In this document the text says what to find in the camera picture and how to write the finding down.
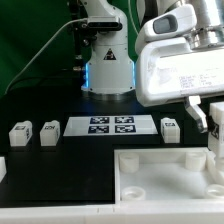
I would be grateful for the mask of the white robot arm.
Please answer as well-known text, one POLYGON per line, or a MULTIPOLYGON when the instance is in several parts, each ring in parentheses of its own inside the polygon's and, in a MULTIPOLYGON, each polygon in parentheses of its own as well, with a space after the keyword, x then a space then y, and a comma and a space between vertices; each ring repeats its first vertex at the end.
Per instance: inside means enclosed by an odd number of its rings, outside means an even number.
POLYGON ((136 0, 136 62, 128 56, 127 17, 107 0, 81 0, 96 33, 83 89, 117 97, 130 91, 145 107, 183 102, 200 132, 199 104, 224 94, 224 0, 136 0))

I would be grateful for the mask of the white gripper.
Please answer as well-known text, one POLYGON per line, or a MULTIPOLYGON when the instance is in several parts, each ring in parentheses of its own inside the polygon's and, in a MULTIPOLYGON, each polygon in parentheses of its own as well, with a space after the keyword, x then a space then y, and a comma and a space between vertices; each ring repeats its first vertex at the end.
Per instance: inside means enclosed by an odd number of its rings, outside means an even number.
POLYGON ((224 93, 224 47, 191 50, 184 37, 147 44, 136 63, 136 97, 145 107, 184 100, 200 133, 208 131, 201 98, 224 93))

